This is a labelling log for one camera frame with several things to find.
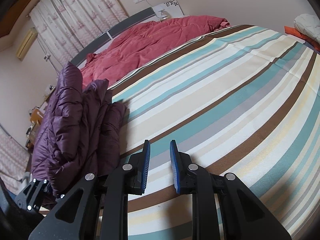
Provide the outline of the grey white headboard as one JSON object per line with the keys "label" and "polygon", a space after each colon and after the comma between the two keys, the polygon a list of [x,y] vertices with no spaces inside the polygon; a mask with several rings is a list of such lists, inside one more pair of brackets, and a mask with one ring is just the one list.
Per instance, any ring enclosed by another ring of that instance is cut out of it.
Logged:
{"label": "grey white headboard", "polygon": [[154,7],[148,7],[128,17],[122,22],[116,24],[111,29],[108,29],[107,31],[99,35],[95,40],[93,40],[91,43],[89,43],[89,45],[81,50],[71,60],[71,63],[78,68],[82,68],[85,65],[86,57],[88,54],[97,54],[108,48],[112,41],[127,29],[130,29],[137,24],[146,23],[149,21],[159,22],[157,14],[162,9],[165,9],[172,16],[172,18],[185,17],[185,14],[183,13],[179,3],[176,0],[169,0]]}

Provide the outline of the striped bed sheet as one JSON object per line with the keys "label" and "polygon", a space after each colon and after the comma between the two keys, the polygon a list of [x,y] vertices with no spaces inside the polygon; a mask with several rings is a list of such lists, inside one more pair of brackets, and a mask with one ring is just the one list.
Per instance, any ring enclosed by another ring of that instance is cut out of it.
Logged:
{"label": "striped bed sheet", "polygon": [[191,239],[191,196],[174,188],[169,144],[209,172],[236,174],[304,239],[319,217],[319,54],[253,25],[202,35],[121,79],[120,153],[151,143],[146,192],[129,196],[129,239]]}

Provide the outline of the white patterned side curtain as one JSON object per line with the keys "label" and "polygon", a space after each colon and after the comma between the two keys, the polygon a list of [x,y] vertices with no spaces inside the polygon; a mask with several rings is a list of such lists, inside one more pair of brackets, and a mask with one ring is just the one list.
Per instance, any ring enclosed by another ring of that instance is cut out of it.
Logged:
{"label": "white patterned side curtain", "polygon": [[17,195],[25,187],[24,180],[29,174],[30,154],[16,142],[1,126],[0,171],[7,189]]}

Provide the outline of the white folded clothes pile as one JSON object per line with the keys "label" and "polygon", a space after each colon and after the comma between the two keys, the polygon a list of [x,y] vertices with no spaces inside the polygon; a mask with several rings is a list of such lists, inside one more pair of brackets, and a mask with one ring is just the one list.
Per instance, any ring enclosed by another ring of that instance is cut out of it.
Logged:
{"label": "white folded clothes pile", "polygon": [[320,21],[316,15],[301,14],[294,19],[293,25],[300,33],[320,42]]}

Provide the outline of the purple quilted down jacket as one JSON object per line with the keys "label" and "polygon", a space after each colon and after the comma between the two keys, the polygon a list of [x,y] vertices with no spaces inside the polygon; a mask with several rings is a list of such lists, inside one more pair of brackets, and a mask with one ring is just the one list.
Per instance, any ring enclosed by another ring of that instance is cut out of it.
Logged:
{"label": "purple quilted down jacket", "polygon": [[126,106],[112,101],[107,79],[82,86],[71,62],[61,70],[41,122],[31,163],[38,180],[48,180],[58,197],[88,173],[110,174],[119,164],[120,128]]}

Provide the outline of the beige wall air conditioner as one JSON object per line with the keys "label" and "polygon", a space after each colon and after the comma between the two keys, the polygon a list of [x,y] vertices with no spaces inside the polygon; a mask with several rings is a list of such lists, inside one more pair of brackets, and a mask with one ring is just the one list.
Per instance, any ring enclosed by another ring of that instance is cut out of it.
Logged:
{"label": "beige wall air conditioner", "polygon": [[27,34],[25,35],[24,39],[20,42],[20,45],[17,49],[16,56],[20,61],[23,61],[27,52],[37,39],[38,32],[37,30],[32,27],[28,30]]}

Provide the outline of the wooden wicker chair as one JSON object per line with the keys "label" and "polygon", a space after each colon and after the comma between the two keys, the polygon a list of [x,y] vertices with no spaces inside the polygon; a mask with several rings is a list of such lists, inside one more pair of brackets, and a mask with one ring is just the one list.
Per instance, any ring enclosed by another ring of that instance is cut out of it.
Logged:
{"label": "wooden wicker chair", "polygon": [[35,107],[31,111],[31,115],[30,115],[31,124],[36,124],[36,123],[41,124],[41,122],[42,122],[42,120],[44,118],[44,114],[45,114],[44,110],[39,109],[39,107]]}

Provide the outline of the wooden bedside desk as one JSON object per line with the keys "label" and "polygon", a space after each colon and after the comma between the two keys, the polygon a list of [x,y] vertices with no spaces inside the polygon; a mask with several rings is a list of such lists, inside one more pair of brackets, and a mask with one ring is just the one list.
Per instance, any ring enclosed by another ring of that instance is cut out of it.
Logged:
{"label": "wooden bedside desk", "polygon": [[45,90],[45,93],[43,96],[43,102],[41,103],[41,105],[34,107],[29,112],[30,127],[27,129],[27,132],[26,132],[27,141],[25,143],[25,147],[27,148],[29,153],[33,152],[35,140],[39,132],[41,122],[44,118],[44,114],[46,112],[49,100],[53,92],[55,91],[55,89],[56,89],[56,86],[49,85]]}

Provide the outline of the red quilted comforter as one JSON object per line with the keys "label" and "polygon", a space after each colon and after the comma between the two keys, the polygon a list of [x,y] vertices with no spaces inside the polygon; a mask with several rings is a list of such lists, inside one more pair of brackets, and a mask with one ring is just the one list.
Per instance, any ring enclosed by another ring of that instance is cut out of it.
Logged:
{"label": "red quilted comforter", "polygon": [[102,52],[87,55],[85,66],[80,69],[82,86],[85,88],[92,81],[102,79],[108,79],[109,85],[113,85],[129,72],[185,42],[229,26],[225,18],[208,15],[134,25]]}

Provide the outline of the orange folded cloth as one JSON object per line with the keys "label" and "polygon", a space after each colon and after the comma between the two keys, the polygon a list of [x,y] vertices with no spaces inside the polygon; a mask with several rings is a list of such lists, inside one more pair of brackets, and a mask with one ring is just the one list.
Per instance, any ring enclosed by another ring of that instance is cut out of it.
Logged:
{"label": "orange folded cloth", "polygon": [[300,33],[298,30],[296,30],[293,27],[285,26],[284,31],[288,35],[292,35],[296,38],[303,40],[304,44],[307,47],[310,47],[310,48],[314,49],[315,51],[319,52],[319,43],[317,41],[313,40],[312,38],[308,37],[307,35],[305,35],[303,33]]}

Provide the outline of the white patterned window curtain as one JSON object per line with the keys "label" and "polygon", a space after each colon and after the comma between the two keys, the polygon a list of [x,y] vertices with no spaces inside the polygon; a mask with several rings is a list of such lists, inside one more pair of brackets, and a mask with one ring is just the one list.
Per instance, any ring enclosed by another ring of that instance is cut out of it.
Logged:
{"label": "white patterned window curtain", "polygon": [[40,0],[29,16],[42,41],[61,65],[127,19],[118,0]]}

